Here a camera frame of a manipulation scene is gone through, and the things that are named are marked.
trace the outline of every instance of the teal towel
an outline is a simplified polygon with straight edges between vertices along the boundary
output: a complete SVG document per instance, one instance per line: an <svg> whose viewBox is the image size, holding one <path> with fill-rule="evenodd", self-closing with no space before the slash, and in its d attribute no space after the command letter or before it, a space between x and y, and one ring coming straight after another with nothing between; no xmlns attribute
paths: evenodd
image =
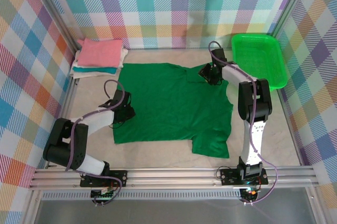
<svg viewBox="0 0 337 224"><path fill-rule="evenodd" d="M99 72L99 73L110 73L116 74L117 68L113 67L99 67L99 68L80 68L80 67L73 67L74 72L78 73L91 73L91 72Z"/></svg>

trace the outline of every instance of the green tray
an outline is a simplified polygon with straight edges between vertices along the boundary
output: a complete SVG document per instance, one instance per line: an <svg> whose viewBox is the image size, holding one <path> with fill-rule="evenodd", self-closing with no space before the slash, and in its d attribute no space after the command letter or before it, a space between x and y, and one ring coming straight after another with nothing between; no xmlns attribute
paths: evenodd
<svg viewBox="0 0 337 224"><path fill-rule="evenodd" d="M248 74L265 78L270 91L283 88L287 81L279 42L263 34L237 34L232 38L233 60Z"/></svg>

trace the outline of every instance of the plaid wallpaper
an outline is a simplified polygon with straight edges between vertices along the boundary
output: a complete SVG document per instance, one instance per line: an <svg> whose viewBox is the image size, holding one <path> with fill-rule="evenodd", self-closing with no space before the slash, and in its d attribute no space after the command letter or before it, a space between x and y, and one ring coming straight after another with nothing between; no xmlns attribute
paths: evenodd
<svg viewBox="0 0 337 224"><path fill-rule="evenodd" d="M0 0L0 223L18 223L73 55L41 0Z"/></svg>
<svg viewBox="0 0 337 224"><path fill-rule="evenodd" d="M337 0L300 0L280 43L290 75L282 95L295 140L337 221Z"/></svg>
<svg viewBox="0 0 337 224"><path fill-rule="evenodd" d="M72 35L126 48L223 46L230 34L272 30L288 0L54 0Z"/></svg>

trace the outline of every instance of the purple cable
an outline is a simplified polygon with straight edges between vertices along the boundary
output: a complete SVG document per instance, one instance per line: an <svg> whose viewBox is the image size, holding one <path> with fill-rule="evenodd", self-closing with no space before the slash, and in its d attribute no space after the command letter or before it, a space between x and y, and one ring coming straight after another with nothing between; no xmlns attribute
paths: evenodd
<svg viewBox="0 0 337 224"><path fill-rule="evenodd" d="M274 190L275 188L275 185L277 183L277 180L279 179L279 172L277 171L277 168L276 166L274 166L272 163L266 161L261 155L260 153L258 153L256 147L254 146L254 143L253 143L253 138L252 138L252 131L253 131L253 124L254 124L254 118L255 118L255 113L256 113L256 100L257 100L257 92L256 92L256 84L255 84L255 81L254 79L248 75L247 73L245 73L243 70L241 70L240 68L236 68L235 66L225 62L225 61L222 61L220 59L218 59L217 57L215 57L215 55L212 53L211 51L211 45L215 43L219 46L219 48L222 48L221 45L217 42L217 41L211 41L209 43L209 52L211 54L211 56L218 62L222 63L222 64L225 64L226 66L229 66L235 70L237 70L239 73L241 73L243 76L245 76L247 79L249 79L251 82L252 82L252 85L253 85L253 94L254 94L254 99L253 99L253 113L252 113L252 116L251 116L251 121L250 121L250 126L249 126L249 140L250 140L250 144L252 145L253 149L254 149L254 152L257 154L257 156L265 163L269 164L270 166L272 166L274 169L275 169L275 173L276 173L276 178L275 178L275 182L273 184L273 186L270 188L270 190L266 193L266 195L264 195L262 198L254 201L254 203L258 203L260 202L261 200L265 199L266 197L269 196L269 194Z"/></svg>
<svg viewBox="0 0 337 224"><path fill-rule="evenodd" d="M115 82L115 83L117 83L118 85L120 85L120 87L121 87L121 89L122 89L122 98L121 98L121 100L120 100L116 105L113 105L113 106L111 106L111 107L108 107L108 108L105 108L105 109L102 109L102 110L92 111L92 112L90 112L90 113L88 113L88 114L82 116L81 118L77 119L77 120L74 122L73 127L72 127L72 131L71 131L71 135L70 135L70 157L69 157L69 161L68 161L68 164L67 164L67 167L66 167L65 171L68 171L68 170L70 169L70 166L71 166L71 164L72 164L72 162L73 162L73 159L74 159L74 135L75 135L75 127L76 127L76 125L77 125L80 121L82 121L83 119L87 118L87 117L90 116L90 115L94 115L94 114L97 114L97 113L109 111L109 110L111 110L111 109L113 109L113 108L119 106L119 105L123 102L123 99L124 99L124 97L125 97L125 90L124 90L123 85L122 85L120 82L118 82L118 81L116 81L116 80L114 80L114 79L108 79L106 82L104 82L104 92L105 92L105 94L107 95L107 97L108 97L109 99L110 99L110 96L109 96L109 94L108 94L107 91L106 91L106 84L107 84L108 82ZM118 179L118 178L116 178L116 177L100 176L100 175L94 175L94 174L87 174L87 175L89 175L89 176L91 176L91 177L95 177L95 178L114 179L114 180L116 180L118 183L120 183L120 187L119 187L119 189L118 189L118 192L117 192L117 193L116 193L110 200L108 200L108 201L102 203L102 204L101 204L102 206L104 206L104 205L110 203L114 198L116 198L117 195L120 193L120 191L121 191L121 189L122 189L122 182L121 182L120 179Z"/></svg>

